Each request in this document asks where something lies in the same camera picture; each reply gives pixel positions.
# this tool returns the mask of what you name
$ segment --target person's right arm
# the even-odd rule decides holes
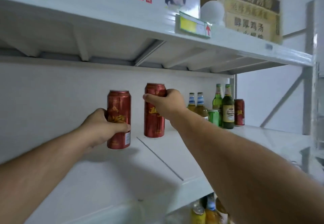
[[[177,90],[144,99],[179,132],[234,222],[324,223],[324,188],[304,172],[189,111]]]

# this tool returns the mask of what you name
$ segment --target green border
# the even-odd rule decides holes
[[[181,17],[181,14],[185,14],[185,15],[187,15],[187,16],[189,16],[189,17],[195,18],[195,17],[193,17],[193,16],[191,16],[191,15],[189,15],[189,14],[187,14],[187,13],[184,13],[184,12],[182,12],[182,11],[179,11],[179,16],[180,16],[180,17]],[[199,20],[200,22],[203,22],[204,24],[208,24],[208,25],[210,26],[210,30],[212,29],[212,24],[210,24],[210,23],[208,23],[208,22],[205,22],[205,21],[202,21],[201,19],[198,19],[198,18],[195,18],[195,19]],[[210,38],[211,38],[210,36],[207,36],[207,35],[201,35],[201,34],[198,34],[198,33],[193,33],[193,32],[191,32],[191,31],[188,31],[188,30],[182,29],[182,28],[181,28],[181,20],[180,20],[180,19],[179,19],[179,28],[180,28],[180,30],[182,30],[182,31],[184,31],[184,32],[188,32],[188,33],[190,33],[190,34],[192,34],[192,35],[194,35],[194,36],[200,36],[200,37],[207,38],[207,39],[210,39]]]

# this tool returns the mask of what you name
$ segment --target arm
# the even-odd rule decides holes
[[[144,95],[170,120],[226,210],[240,224],[324,223],[324,189],[267,148],[185,107],[176,90]]]
[[[85,152],[129,130],[97,109],[79,128],[0,165],[1,223],[23,223]]]

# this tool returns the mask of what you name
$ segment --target red beer can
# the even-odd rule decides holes
[[[111,90],[108,94],[108,122],[131,124],[131,95],[129,91]],[[107,142],[107,147],[118,150],[129,147],[131,132],[116,133]]]
[[[234,125],[243,126],[245,125],[245,104],[243,99],[234,100]]]
[[[148,83],[145,87],[145,93],[165,97],[167,90],[164,84]],[[145,102],[144,107],[144,135],[150,138],[159,138],[164,136],[165,119],[157,113],[154,105]]]

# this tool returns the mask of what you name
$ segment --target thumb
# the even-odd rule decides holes
[[[131,130],[131,126],[125,123],[112,123],[111,126],[113,127],[115,134],[120,132],[127,133]]]
[[[151,103],[152,105],[157,105],[158,102],[162,99],[162,97],[147,93],[143,95],[143,99],[146,102]]]

